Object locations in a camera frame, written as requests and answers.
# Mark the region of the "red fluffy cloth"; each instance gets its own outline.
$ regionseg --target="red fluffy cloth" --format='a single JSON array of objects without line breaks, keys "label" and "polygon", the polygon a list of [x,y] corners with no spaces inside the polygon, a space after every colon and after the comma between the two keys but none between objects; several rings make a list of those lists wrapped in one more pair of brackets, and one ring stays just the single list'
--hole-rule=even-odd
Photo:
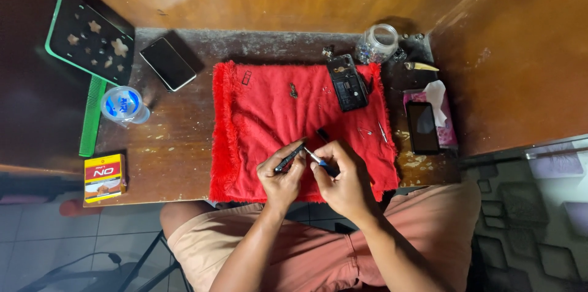
[{"label": "red fluffy cloth", "polygon": [[[369,105],[343,113],[326,66],[249,66],[233,62],[214,68],[212,90],[215,130],[212,134],[210,199],[265,202],[256,166],[277,149],[303,136],[311,151],[324,145],[316,134],[323,128],[330,140],[345,139],[364,159],[376,199],[398,187],[380,67],[357,66],[373,80]],[[290,96],[290,83],[298,98]],[[384,142],[378,122],[386,132]],[[298,201],[324,202],[311,169],[300,181]]]}]

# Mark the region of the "hand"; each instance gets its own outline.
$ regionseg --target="hand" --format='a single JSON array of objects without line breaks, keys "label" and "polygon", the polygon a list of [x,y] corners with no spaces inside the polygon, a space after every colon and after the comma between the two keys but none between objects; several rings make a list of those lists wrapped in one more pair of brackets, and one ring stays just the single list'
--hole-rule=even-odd
[{"label": "hand", "polygon": [[361,228],[363,223],[381,214],[370,188],[370,177],[364,160],[344,141],[332,141],[315,151],[341,173],[330,177],[316,162],[311,163],[320,195],[333,210]]},{"label": "hand", "polygon": [[306,153],[304,150],[297,153],[287,173],[276,173],[273,169],[304,141],[305,138],[280,148],[268,160],[257,166],[259,180],[268,196],[267,205],[283,212],[284,215],[298,197],[300,177],[306,168]]}]

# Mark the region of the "person's left hand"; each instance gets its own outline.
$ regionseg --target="person's left hand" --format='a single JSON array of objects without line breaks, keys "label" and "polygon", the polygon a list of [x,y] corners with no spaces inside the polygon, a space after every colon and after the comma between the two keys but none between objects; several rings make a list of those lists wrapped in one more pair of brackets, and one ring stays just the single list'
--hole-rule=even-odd
[{"label": "person's left hand", "polygon": [[297,153],[287,173],[276,173],[273,169],[304,141],[305,138],[280,148],[268,160],[257,166],[259,180],[263,185],[265,194],[268,196],[267,204],[284,215],[298,197],[298,192],[300,191],[300,177],[306,167],[305,151],[302,150]]}]

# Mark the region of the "water cup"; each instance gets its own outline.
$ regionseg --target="water cup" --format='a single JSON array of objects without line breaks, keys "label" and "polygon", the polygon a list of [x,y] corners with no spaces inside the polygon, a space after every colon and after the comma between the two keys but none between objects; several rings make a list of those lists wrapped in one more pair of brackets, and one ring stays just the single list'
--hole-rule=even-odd
[{"label": "water cup", "polygon": [[141,94],[131,87],[108,90],[100,101],[102,114],[126,127],[129,123],[143,123],[149,118],[149,108],[143,104]]}]

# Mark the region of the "person's right hand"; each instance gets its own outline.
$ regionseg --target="person's right hand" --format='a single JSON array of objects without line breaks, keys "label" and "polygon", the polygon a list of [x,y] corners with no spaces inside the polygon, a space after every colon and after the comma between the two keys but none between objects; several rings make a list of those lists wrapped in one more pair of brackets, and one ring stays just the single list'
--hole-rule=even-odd
[{"label": "person's right hand", "polygon": [[311,163],[320,195],[335,212],[359,228],[378,213],[381,214],[370,188],[366,164],[346,141],[332,141],[317,149],[315,154],[329,165],[338,166],[341,171],[332,178],[316,162]]}]

